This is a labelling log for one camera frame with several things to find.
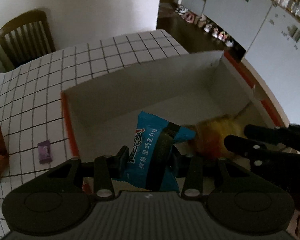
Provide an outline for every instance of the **ribbed gray panel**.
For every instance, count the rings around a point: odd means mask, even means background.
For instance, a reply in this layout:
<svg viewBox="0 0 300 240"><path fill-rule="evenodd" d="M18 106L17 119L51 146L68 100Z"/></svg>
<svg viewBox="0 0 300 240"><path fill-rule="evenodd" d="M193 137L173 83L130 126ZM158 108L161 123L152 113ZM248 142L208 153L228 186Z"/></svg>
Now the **ribbed gray panel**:
<svg viewBox="0 0 300 240"><path fill-rule="evenodd" d="M199 202L182 200L175 192L122 192L114 201L98 203L82 224L65 233L34 237L12 232L4 239L292 240L293 237L284 231L269 236L245 236L229 231L213 221Z"/></svg>

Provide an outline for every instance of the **white tablecloth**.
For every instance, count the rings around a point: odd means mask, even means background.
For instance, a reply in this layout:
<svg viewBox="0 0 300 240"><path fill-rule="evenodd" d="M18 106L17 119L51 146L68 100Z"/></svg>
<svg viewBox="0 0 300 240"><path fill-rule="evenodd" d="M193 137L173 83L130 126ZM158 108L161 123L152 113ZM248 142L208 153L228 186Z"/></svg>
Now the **white tablecloth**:
<svg viewBox="0 0 300 240"><path fill-rule="evenodd" d="M58 50L0 73L0 126L10 154L0 182L0 238L9 232L1 211L5 196L71 158L62 90L134 63L187 53L167 32L156 30ZM45 140L51 142L52 162L40 164L37 144Z"/></svg>

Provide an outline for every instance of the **metal bolt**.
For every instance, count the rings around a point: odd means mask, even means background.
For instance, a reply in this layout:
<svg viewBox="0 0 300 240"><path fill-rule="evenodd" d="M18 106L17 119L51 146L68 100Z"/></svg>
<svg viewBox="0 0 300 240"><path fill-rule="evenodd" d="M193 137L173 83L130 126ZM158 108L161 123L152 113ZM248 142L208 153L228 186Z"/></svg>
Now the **metal bolt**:
<svg viewBox="0 0 300 240"><path fill-rule="evenodd" d="M263 162L260 160L254 162L255 166L261 166L262 164L263 164Z"/></svg>
<svg viewBox="0 0 300 240"><path fill-rule="evenodd" d="M97 191L98 197L110 197L111 195L112 195L112 192L109 189L99 189Z"/></svg>
<svg viewBox="0 0 300 240"><path fill-rule="evenodd" d="M197 197L200 195L200 191L195 188L189 188L189 189L185 190L185 195L187 197Z"/></svg>

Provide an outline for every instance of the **open cardboard box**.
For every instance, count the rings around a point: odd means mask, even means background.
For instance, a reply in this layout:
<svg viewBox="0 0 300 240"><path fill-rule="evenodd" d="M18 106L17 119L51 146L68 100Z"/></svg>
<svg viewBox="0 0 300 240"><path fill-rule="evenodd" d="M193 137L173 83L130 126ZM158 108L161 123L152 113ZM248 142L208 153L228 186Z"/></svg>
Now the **open cardboard box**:
<svg viewBox="0 0 300 240"><path fill-rule="evenodd" d="M65 90L62 107L70 146L82 162L111 154L127 145L132 149L138 114L145 112L185 125L223 114L237 114L250 101L238 122L272 126L250 87L223 57L208 51L135 64ZM181 147L181 154L189 153ZM247 159L238 163L249 168ZM184 179L178 179L180 190ZM205 181L207 193L213 181ZM135 190L114 182L116 193Z"/></svg>

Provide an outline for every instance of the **cabinet door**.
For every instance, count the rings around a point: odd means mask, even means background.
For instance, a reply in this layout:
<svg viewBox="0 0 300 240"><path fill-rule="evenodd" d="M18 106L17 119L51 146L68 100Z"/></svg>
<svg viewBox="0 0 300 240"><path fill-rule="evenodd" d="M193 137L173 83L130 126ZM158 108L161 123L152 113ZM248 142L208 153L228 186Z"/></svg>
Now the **cabinet door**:
<svg viewBox="0 0 300 240"><path fill-rule="evenodd" d="M193 0L182 0L181 4L186 7L187 9L191 10Z"/></svg>
<svg viewBox="0 0 300 240"><path fill-rule="evenodd" d="M217 23L221 28L225 25L225 18L223 17L225 0L206 0L203 13L212 21Z"/></svg>
<svg viewBox="0 0 300 240"><path fill-rule="evenodd" d="M300 124L300 40L289 35L300 24L284 9L271 7L245 55L274 94L290 122Z"/></svg>
<svg viewBox="0 0 300 240"><path fill-rule="evenodd" d="M225 31L247 50L261 28L271 4L271 0L226 0L223 7Z"/></svg>
<svg viewBox="0 0 300 240"><path fill-rule="evenodd" d="M190 10L195 13L196 15L201 16L202 10L204 6L204 1L203 0L193 0L192 6Z"/></svg>

